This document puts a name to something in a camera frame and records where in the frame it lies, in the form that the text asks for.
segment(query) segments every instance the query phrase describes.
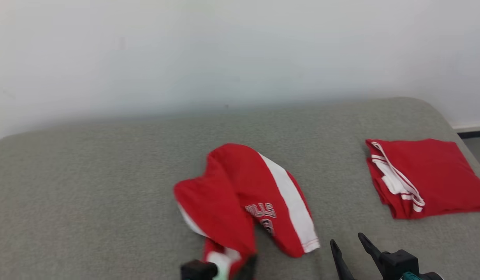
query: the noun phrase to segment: teal component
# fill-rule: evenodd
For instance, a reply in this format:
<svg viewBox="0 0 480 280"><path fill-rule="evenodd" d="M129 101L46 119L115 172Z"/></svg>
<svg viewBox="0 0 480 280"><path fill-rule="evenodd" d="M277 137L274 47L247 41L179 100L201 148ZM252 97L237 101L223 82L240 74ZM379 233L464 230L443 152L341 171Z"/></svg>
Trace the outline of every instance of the teal component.
<svg viewBox="0 0 480 280"><path fill-rule="evenodd" d="M404 273L401 277L402 280L421 280L418 276L414 275L411 272Z"/></svg>

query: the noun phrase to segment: white stripe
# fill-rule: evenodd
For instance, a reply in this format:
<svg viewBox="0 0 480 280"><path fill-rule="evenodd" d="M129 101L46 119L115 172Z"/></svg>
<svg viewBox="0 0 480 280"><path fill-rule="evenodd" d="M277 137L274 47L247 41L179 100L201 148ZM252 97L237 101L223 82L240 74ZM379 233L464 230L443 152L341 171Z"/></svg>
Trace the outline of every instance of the white stripe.
<svg viewBox="0 0 480 280"><path fill-rule="evenodd" d="M186 213L185 209L181 206L181 204L178 203L178 207L179 207L179 210L181 211L181 215L183 215L183 218L185 219L185 222L188 224L190 229L192 229L197 234L208 237L207 234L205 234L204 231L201 230L200 227L195 223L195 221L193 221L190 215Z"/></svg>
<svg viewBox="0 0 480 280"><path fill-rule="evenodd" d="M371 161L382 171L382 180L392 194L410 193L404 188L400 178L395 175L386 161L379 161L378 159L372 159Z"/></svg>
<svg viewBox="0 0 480 280"><path fill-rule="evenodd" d="M411 181L409 181L407 179L407 177L404 176L403 173L401 173L399 170L397 170L394 165L392 165L392 163L389 161L389 159L387 158L387 155L385 154L385 151L383 150L382 148L382 145L380 145L379 143L377 142L372 142L371 143L373 146L375 146L377 149L379 149L381 152L382 152L382 155L383 157L385 158L385 160L387 161L387 163L389 164L389 166L391 167L391 170L392 172L394 173L394 175L400 179L401 183L403 184L403 187L410 193L413 194L413 197L412 197L412 200L413 200L413 209L417 212L421 212L423 207L422 206L425 206L425 201L423 200L423 198L420 196L420 193L419 191L415 188L415 186L413 185L413 183L411 183Z"/></svg>
<svg viewBox="0 0 480 280"><path fill-rule="evenodd" d="M290 221L299 236L304 252L310 252L320 247L318 236L314 229L314 223L307 211L306 204L302 200L297 187L288 176L286 170L274 163L267 157L259 154L266 163L271 174L273 175L278 191L280 192L285 204L288 208Z"/></svg>
<svg viewBox="0 0 480 280"><path fill-rule="evenodd" d="M378 159L381 159L382 161L384 161L384 160L385 160L385 158L384 158L384 157L382 157L382 156L378 156L378 155L376 155L376 154L372 154L372 155L371 155L371 158L378 158Z"/></svg>
<svg viewBox="0 0 480 280"><path fill-rule="evenodd" d="M413 200L413 196L410 194L402 194L401 198L402 200Z"/></svg>

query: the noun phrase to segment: gray couch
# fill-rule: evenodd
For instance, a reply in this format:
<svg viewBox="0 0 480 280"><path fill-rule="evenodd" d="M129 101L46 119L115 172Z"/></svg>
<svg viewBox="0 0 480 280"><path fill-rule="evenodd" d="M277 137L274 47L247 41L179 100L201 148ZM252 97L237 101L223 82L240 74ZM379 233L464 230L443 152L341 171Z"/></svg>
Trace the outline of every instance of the gray couch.
<svg viewBox="0 0 480 280"><path fill-rule="evenodd" d="M457 142L428 103L410 98L57 127L0 140L0 279L178 279L203 238L185 224L175 183L204 170L212 149L248 145L300 183L322 248L292 259L257 229L258 280L336 280L335 239L360 280L381 250L405 249L420 271L480 280L480 213L393 220L366 165L367 138Z"/></svg>

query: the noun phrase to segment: gray fabric surface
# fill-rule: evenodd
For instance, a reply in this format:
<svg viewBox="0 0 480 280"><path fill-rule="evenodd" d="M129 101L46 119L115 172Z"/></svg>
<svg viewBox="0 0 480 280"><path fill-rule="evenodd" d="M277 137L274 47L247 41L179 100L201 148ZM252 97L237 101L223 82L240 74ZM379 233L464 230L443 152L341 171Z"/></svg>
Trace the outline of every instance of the gray fabric surface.
<svg viewBox="0 0 480 280"><path fill-rule="evenodd" d="M381 279L358 232L381 250L405 249L420 270L480 280L480 213L393 220L372 186L366 138L457 142L416 99L300 106L202 117L69 126L0 141L0 279L178 279L203 238L178 212L172 187L203 172L227 142L290 171L311 208L322 249L300 259L257 231L258 280L336 280L334 238L360 280Z"/></svg>

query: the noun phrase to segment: red cloth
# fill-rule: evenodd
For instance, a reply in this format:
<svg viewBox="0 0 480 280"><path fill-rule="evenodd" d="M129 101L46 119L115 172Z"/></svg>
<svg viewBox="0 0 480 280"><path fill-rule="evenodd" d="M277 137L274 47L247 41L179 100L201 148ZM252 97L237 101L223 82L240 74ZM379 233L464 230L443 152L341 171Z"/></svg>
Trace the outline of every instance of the red cloth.
<svg viewBox="0 0 480 280"><path fill-rule="evenodd" d="M396 219L480 211L480 179L454 142L366 140L373 184Z"/></svg>
<svg viewBox="0 0 480 280"><path fill-rule="evenodd" d="M256 255L254 221L291 257L318 248L304 195L290 173L244 145L226 144L207 158L204 175L176 184L185 221L207 237L204 261L232 279Z"/></svg>

